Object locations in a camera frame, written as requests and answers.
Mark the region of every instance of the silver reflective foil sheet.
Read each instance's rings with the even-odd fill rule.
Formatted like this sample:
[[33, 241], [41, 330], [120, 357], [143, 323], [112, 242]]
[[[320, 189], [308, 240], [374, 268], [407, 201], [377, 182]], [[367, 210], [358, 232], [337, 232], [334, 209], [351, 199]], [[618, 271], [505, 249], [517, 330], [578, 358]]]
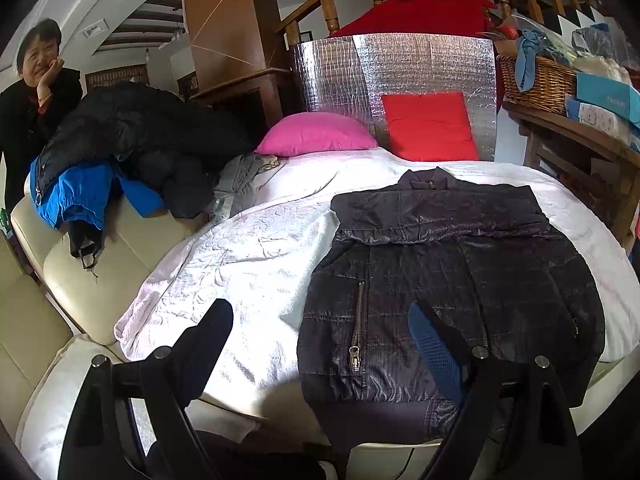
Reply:
[[365, 124], [388, 143], [381, 95], [461, 91], [482, 160], [494, 160], [495, 65], [490, 40], [437, 34], [363, 34], [292, 48], [306, 110]]

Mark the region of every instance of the metal screw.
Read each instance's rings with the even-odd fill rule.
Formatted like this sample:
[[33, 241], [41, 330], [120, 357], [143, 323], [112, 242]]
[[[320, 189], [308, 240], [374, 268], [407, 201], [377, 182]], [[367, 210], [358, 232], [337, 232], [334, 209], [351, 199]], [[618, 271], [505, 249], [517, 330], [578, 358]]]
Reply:
[[103, 364], [105, 364], [105, 362], [107, 362], [107, 356], [98, 354], [97, 356], [94, 356], [93, 359], [91, 359], [91, 366], [94, 368], [100, 368]]
[[170, 346], [161, 346], [154, 350], [154, 357], [156, 359], [165, 359], [166, 357], [169, 357], [170, 353], [171, 353]]
[[487, 359], [489, 357], [489, 351], [484, 346], [474, 346], [471, 349], [471, 353], [478, 359]]
[[540, 368], [547, 368], [550, 365], [549, 359], [547, 359], [543, 355], [539, 355], [538, 357], [536, 357], [535, 362]]

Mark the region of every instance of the wooden table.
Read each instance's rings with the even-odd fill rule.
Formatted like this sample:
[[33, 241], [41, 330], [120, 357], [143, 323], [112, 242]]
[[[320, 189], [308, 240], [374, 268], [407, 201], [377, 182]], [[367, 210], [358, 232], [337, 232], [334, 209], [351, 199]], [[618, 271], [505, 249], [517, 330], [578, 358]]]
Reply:
[[615, 193], [615, 211], [608, 226], [616, 240], [622, 242], [628, 235], [638, 201], [640, 200], [640, 153], [635, 152], [606, 133], [558, 114], [542, 112], [513, 103], [503, 103], [510, 117], [520, 124], [520, 134], [527, 136], [524, 165], [540, 170], [540, 160], [568, 174], [597, 197], [612, 193], [601, 180], [596, 180], [543, 146], [544, 139], [562, 136], [589, 148], [596, 158], [613, 162], [620, 168], [620, 182]]

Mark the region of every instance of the woman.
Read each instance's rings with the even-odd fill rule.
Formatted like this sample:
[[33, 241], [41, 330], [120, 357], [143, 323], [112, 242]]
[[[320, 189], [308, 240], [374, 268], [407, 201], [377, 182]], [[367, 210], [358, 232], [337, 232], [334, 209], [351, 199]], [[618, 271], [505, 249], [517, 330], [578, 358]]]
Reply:
[[33, 27], [18, 49], [20, 81], [0, 94], [0, 156], [4, 154], [4, 207], [9, 214], [24, 196], [30, 164], [62, 119], [80, 102], [78, 70], [63, 68], [60, 28], [46, 19]]

